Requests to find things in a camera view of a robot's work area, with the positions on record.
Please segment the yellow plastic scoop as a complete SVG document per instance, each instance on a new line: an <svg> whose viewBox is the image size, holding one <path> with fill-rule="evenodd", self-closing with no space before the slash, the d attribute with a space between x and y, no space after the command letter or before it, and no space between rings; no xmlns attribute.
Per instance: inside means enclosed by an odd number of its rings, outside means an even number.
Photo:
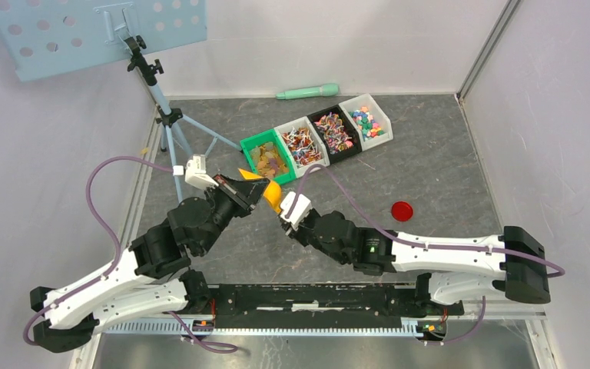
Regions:
<svg viewBox="0 0 590 369"><path fill-rule="evenodd" d="M257 179L265 179L265 177L261 177L251 171L246 171L242 168L239 168L238 171L240 175L245 180L257 180ZM270 207L275 211L276 214L281 213L280 203L282 201L282 189L281 186L276 183L274 180L268 178L268 186L265 188L263 197L266 199L267 203Z"/></svg>

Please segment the red jar lid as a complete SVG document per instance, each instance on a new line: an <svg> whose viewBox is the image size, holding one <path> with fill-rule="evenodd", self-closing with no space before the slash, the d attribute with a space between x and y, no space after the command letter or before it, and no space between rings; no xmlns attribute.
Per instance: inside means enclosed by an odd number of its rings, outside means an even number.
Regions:
<svg viewBox="0 0 590 369"><path fill-rule="evenodd" d="M395 220L405 222L413 217L414 209L413 206L406 201L397 201L391 206L390 214Z"/></svg>

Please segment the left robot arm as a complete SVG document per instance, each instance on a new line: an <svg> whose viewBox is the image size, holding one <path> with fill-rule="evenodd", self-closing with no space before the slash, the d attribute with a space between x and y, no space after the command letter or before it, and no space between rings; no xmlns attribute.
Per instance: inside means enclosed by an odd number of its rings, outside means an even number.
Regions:
<svg viewBox="0 0 590 369"><path fill-rule="evenodd" d="M211 312L212 293L203 273L190 268L191 258L205 256L234 218L250 215L271 184L267 178L215 175L203 196L185 198L160 224L117 249L112 262L76 285L31 290L37 315L25 330L26 342L63 353L127 319Z"/></svg>

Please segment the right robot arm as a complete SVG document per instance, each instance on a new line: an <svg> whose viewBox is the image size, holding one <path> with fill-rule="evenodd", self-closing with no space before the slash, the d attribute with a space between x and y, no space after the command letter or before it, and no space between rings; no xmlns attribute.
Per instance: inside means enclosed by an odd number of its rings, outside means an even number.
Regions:
<svg viewBox="0 0 590 369"><path fill-rule="evenodd" d="M480 238L425 238L358 227L338 211L295 211L280 220L289 237L354 271L426 272L413 292L413 304L424 314L482 296L523 304L551 300L545 249L521 227L505 226L501 234Z"/></svg>

